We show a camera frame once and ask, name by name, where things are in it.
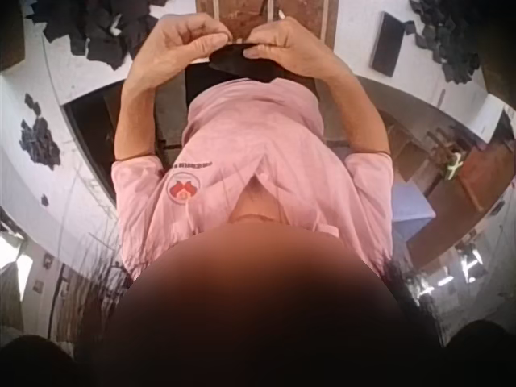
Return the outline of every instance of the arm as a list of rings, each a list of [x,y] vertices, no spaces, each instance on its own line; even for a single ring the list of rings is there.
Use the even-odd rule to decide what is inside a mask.
[[[336,74],[326,83],[339,108],[352,150],[390,154],[389,138],[380,114],[351,70]]]
[[[124,85],[114,157],[127,160],[154,154],[154,91],[138,92]]]
[[[154,154],[156,88],[230,39],[227,28],[206,14],[166,15],[158,22],[123,85],[114,137],[116,160]]]
[[[244,52],[247,58],[274,60],[292,73],[328,84],[354,151],[389,153],[385,126],[358,79],[295,19],[259,26],[251,32],[247,42],[257,44]]]

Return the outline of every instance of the pink t-shirt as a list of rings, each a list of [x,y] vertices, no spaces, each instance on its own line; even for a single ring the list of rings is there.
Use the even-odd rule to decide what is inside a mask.
[[[341,162],[322,137],[318,100],[295,82],[206,90],[167,173],[155,156],[113,165],[123,263],[137,277],[174,244],[226,223],[256,177],[289,224],[340,238],[379,273],[392,255],[392,161],[356,153]]]

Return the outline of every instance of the black tablet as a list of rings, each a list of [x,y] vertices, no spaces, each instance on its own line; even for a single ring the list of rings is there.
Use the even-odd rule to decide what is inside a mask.
[[[381,15],[380,30],[372,54],[371,67],[388,77],[394,75],[402,48],[405,24],[387,12]]]

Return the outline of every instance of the ceiling light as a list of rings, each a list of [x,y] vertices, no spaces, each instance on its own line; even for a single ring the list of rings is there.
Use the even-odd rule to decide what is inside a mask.
[[[476,260],[480,262],[480,264],[484,264],[484,262],[482,261],[481,254],[475,248],[473,249],[473,255],[475,256]]]
[[[470,268],[472,268],[473,266],[475,266],[478,263],[479,263],[478,260],[474,260],[474,261],[466,264],[466,270],[469,270]]]
[[[425,294],[432,294],[432,292],[435,290],[433,286],[430,286],[428,288],[425,288],[420,294],[418,294],[418,298],[421,296],[424,296]]]
[[[452,276],[448,276],[446,278],[443,278],[441,281],[439,281],[437,283],[437,286],[445,286],[448,282],[450,282],[452,280],[453,280],[453,277]]]

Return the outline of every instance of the shirt sleeve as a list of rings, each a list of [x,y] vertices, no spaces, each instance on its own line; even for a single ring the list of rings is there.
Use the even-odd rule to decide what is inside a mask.
[[[344,161],[352,176],[375,241],[375,255],[393,254],[393,162],[385,153],[353,153]]]
[[[135,224],[149,198],[156,192],[162,176],[163,165],[156,156],[137,157],[113,164],[111,178],[122,237],[126,229]]]

